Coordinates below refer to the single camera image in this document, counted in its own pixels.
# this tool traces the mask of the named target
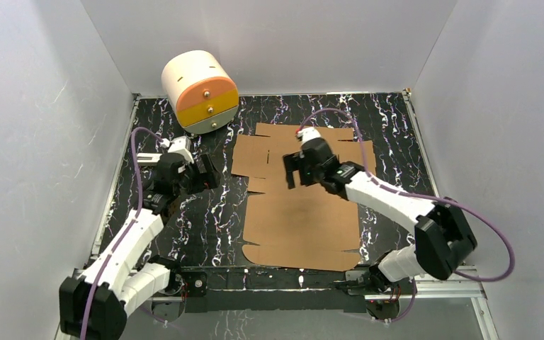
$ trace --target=cardboard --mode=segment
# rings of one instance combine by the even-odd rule
[[[243,253],[266,266],[349,270],[360,260],[357,205],[318,185],[288,189],[282,157],[300,149],[297,128],[258,123],[256,136],[237,136],[232,173],[248,176],[248,191],[260,193],[247,198],[243,238],[252,244]],[[362,164],[352,129],[317,129],[341,162]],[[365,142],[365,150],[374,171],[372,142]]]

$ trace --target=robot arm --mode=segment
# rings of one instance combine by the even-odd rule
[[[313,127],[299,131],[297,138],[301,151],[283,157],[289,188],[295,187],[293,172],[298,171],[301,185],[320,183],[327,192],[372,208],[414,235],[415,245],[389,251],[370,267],[375,289],[384,291],[403,278],[425,273],[446,280],[476,248],[476,239],[460,209],[381,188],[362,166],[339,162]]]
[[[143,302],[159,291],[180,291],[180,266],[172,260],[154,256],[138,273],[130,273],[173,215],[181,194],[199,193],[220,184],[220,174],[210,157],[204,154],[196,162],[190,145],[187,137],[179,137],[165,154],[139,155],[139,164],[155,165],[154,178],[143,188],[143,209],[138,217],[136,210],[131,210],[120,232],[97,260],[78,278],[68,277],[59,287],[59,318],[64,333],[79,336],[89,290],[98,277],[87,339],[118,339],[128,316]],[[126,231],[133,220],[135,223]]]

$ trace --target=white cylinder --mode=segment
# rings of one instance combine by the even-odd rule
[[[210,53],[183,53],[170,60],[161,75],[161,85],[185,130],[202,134],[234,118],[239,105],[237,85]]]

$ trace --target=marble pattern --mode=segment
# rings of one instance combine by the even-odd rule
[[[219,188],[183,198],[177,214],[144,253],[177,259],[182,266],[253,266],[241,247],[247,205],[247,178],[231,176],[232,150],[238,134],[253,135],[258,122],[297,125],[320,108],[340,108],[355,116],[365,140],[372,140],[377,175],[405,190],[431,194],[431,182],[401,93],[291,95],[241,97],[235,119],[210,134],[192,137],[194,155],[207,152],[222,173]],[[316,126],[348,127],[343,117],[321,114]],[[164,98],[141,99],[133,125],[172,139],[186,133]],[[137,137],[139,152],[161,151],[147,134]],[[120,229],[136,199],[135,178],[127,148],[120,170],[101,251]],[[152,170],[142,169],[142,177]],[[413,242],[403,228],[374,210],[359,207],[361,263],[371,263],[384,252]]]

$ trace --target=white panel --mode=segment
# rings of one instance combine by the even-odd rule
[[[79,1],[0,1],[0,339],[53,339],[131,108]]]
[[[166,63],[216,56],[242,94],[413,86],[456,0],[83,0],[135,93],[164,95]]]
[[[544,339],[544,1],[460,0],[414,87],[441,194],[494,220],[517,255],[484,288],[500,339]],[[501,273],[499,239],[475,223],[480,273]]]

